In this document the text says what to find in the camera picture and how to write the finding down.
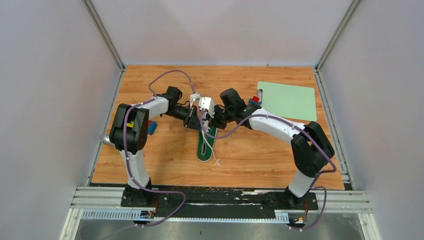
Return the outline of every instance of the white plug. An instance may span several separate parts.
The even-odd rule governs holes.
[[[193,104],[201,98],[200,93],[193,93],[190,95],[190,108],[192,108]]]
[[[215,102],[211,97],[201,97],[199,100],[199,107],[200,110],[207,110],[211,118],[214,117]]]

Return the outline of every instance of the wooden table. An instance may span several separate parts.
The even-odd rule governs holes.
[[[202,96],[212,97],[216,104],[222,104],[219,95],[228,88],[236,89],[247,102],[255,95],[259,81],[315,88],[317,122],[330,137],[310,67],[130,65],[126,68],[107,132],[119,104],[135,104],[149,99],[152,93],[148,84],[171,69],[187,72],[196,91]],[[165,93],[168,86],[183,92],[180,103],[189,99],[191,88],[183,74],[170,73],[152,88],[157,93]],[[214,150],[221,168],[214,164],[213,158],[206,163],[197,159],[197,131],[184,128],[181,120],[170,116],[158,116],[153,120],[158,126],[154,134],[148,136],[144,159],[154,185],[285,188],[296,172],[291,147],[265,133],[240,127],[229,137],[216,140]],[[219,129],[218,136],[228,133],[235,125],[229,123],[226,130]],[[328,164],[325,168],[330,169],[331,166]],[[124,160],[113,147],[103,145],[92,182],[127,182]],[[328,189],[344,189],[339,170],[323,174],[316,184]]]

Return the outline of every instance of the metal floor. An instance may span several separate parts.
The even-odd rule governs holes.
[[[308,215],[311,224],[317,214]],[[114,231],[132,225],[127,220],[82,220],[83,240],[99,240]],[[278,223],[218,223],[169,221],[142,229],[130,228],[108,240],[364,240],[361,223],[355,213],[327,213],[314,228],[297,232]]]

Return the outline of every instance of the white wall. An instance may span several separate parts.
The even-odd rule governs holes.
[[[424,1],[364,0],[322,74],[384,240],[422,239]]]
[[[0,239],[58,239],[119,70],[81,0],[0,3]]]
[[[351,0],[93,0],[125,64],[315,65]]]

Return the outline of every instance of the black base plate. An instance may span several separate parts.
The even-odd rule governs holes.
[[[146,188],[152,188],[152,181],[149,179]],[[138,188],[132,188],[129,185],[125,186],[122,192],[121,207],[145,207],[152,199],[152,193]]]
[[[274,210],[305,210],[305,203],[309,210],[318,210],[315,193],[309,192],[295,207],[290,207],[284,201],[285,193],[281,191],[266,192],[263,194],[248,195],[243,191],[254,191],[254,189],[234,188],[209,188],[209,187],[169,187],[160,186],[159,190],[181,191],[186,195],[185,205],[177,211],[173,217],[177,218],[240,218],[240,219],[273,219]],[[166,217],[178,205],[183,197],[179,194],[152,193],[156,197],[158,211],[156,217]],[[123,207],[140,207],[140,204],[122,199]],[[225,205],[201,205],[201,204],[225,204]],[[152,201],[144,207],[153,207]]]

